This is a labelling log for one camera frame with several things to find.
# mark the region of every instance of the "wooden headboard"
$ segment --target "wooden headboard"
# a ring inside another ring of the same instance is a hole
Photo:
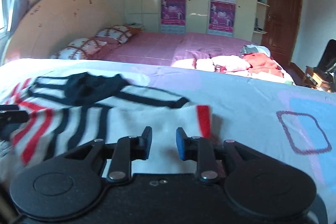
[[[19,58],[49,58],[77,38],[122,23],[107,0],[41,0],[8,40],[0,65]]]

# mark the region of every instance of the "black disc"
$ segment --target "black disc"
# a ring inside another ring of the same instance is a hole
[[[101,178],[84,162],[61,159],[27,169],[10,186],[17,208],[38,219],[66,218],[87,208],[101,192]]]
[[[240,209],[259,217],[288,218],[314,201],[316,186],[304,172],[270,160],[250,160],[231,173],[224,189]]]

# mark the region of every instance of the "clothes pile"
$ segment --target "clothes pile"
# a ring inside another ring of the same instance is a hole
[[[226,73],[243,77],[261,79],[293,85],[292,77],[270,56],[270,50],[264,46],[246,45],[241,49],[242,57],[215,56],[206,59],[183,60],[197,70]]]
[[[85,72],[58,77],[54,71],[18,83],[0,94],[0,104],[15,104],[29,113],[27,123],[0,129],[0,139],[10,142],[22,168],[93,139],[115,143],[125,136],[139,136],[150,126],[150,158],[135,164],[133,171],[193,172],[190,166],[194,164],[187,163],[186,167],[176,163],[176,129],[182,127],[190,136],[206,138],[211,130],[209,106],[194,105],[165,90],[131,85],[119,74],[103,77]],[[0,182],[6,179],[0,176]]]

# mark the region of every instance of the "red clothing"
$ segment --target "red clothing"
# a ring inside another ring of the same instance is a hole
[[[251,68],[248,69],[249,73],[259,73],[263,71],[282,78],[284,77],[278,65],[261,52],[247,54],[243,59],[251,64]]]

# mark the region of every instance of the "shelf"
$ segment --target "shelf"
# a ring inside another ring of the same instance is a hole
[[[264,5],[264,6],[267,6],[267,7],[269,7],[269,5],[268,5],[268,4],[266,4],[266,3],[262,3],[262,2],[260,2],[260,1],[258,1],[257,3],[258,3],[258,4],[260,4],[260,5]]]
[[[260,33],[260,34],[267,34],[266,32],[263,31],[253,31],[254,33]]]

